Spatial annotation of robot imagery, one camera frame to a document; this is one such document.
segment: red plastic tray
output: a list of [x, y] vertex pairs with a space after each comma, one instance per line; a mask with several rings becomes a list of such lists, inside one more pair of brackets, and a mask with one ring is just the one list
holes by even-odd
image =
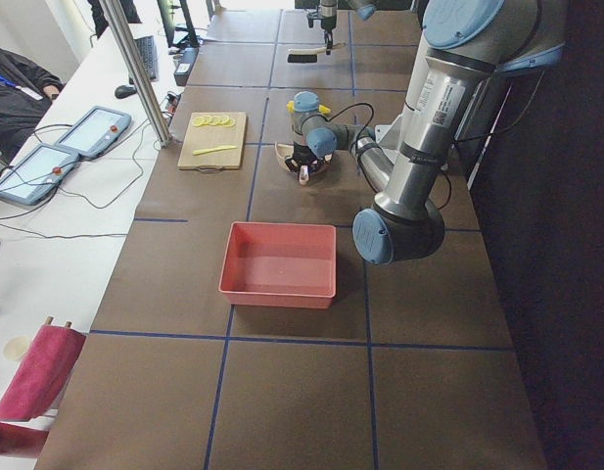
[[234, 222], [219, 291], [236, 305], [328, 308], [336, 264], [332, 225]]

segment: white table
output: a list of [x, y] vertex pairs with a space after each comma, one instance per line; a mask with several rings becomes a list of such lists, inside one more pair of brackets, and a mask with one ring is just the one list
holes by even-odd
[[[134, 37], [151, 34], [142, 24], [131, 26]], [[153, 82], [159, 102], [167, 91], [181, 92], [173, 79], [173, 62], [166, 53], [165, 39], [157, 36], [159, 79]], [[121, 136], [124, 138], [146, 119], [137, 95], [123, 100], [115, 98], [115, 88], [127, 82], [127, 69], [109, 32], [95, 48], [47, 112], [39, 126], [54, 123], [75, 123], [93, 106], [105, 106], [127, 112], [133, 122]], [[65, 128], [40, 131], [43, 141], [53, 143]], [[38, 144], [33, 136], [15, 159], [20, 160]], [[45, 235], [125, 234], [131, 225], [152, 168], [158, 156], [155, 132], [148, 126], [139, 129], [129, 140], [89, 163], [82, 163], [63, 183], [67, 191], [83, 194], [96, 205], [109, 202], [139, 174], [134, 158], [144, 173], [115, 203], [103, 210], [91, 207], [84, 199], [61, 192], [39, 211], [4, 220], [17, 228]], [[26, 212], [0, 201], [0, 217]], [[12, 338], [26, 335], [33, 338], [47, 316], [54, 324], [72, 322], [80, 332], [88, 332], [97, 311], [124, 237], [42, 239], [0, 226], [0, 399], [14, 376], [18, 363], [3, 355], [5, 344]], [[46, 429], [51, 418], [38, 418], [25, 426]], [[0, 456], [0, 470], [33, 468], [33, 459]]]

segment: keyboard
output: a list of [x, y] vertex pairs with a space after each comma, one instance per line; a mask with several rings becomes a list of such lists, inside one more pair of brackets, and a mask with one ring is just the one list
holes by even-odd
[[[138, 53], [143, 60], [145, 72], [149, 76], [149, 79], [158, 79], [158, 54], [156, 53], [154, 36], [138, 37], [134, 41], [136, 42], [136, 49], [138, 49]], [[130, 78], [129, 83], [134, 84], [134, 81]]]

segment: red cylinder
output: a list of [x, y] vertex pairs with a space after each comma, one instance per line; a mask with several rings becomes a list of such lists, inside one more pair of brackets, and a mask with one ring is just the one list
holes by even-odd
[[0, 455], [36, 458], [47, 441], [49, 431], [0, 423]]

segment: person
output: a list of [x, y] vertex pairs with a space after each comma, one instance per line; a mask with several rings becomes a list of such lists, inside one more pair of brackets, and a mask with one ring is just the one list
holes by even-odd
[[63, 89], [30, 59], [0, 48], [0, 150], [9, 163]]
[[[138, 17], [138, 12], [136, 11], [136, 7], [134, 6], [133, 0], [120, 0], [121, 7], [123, 7], [123, 12], [125, 13], [125, 17], [127, 18], [128, 23], [141, 23], [140, 18]], [[99, 0], [88, 0], [90, 4], [90, 10], [93, 15], [93, 23], [95, 24], [95, 35], [99, 38], [102, 37], [102, 33], [108, 27], [108, 21], [104, 16], [104, 10], [102, 9]]]

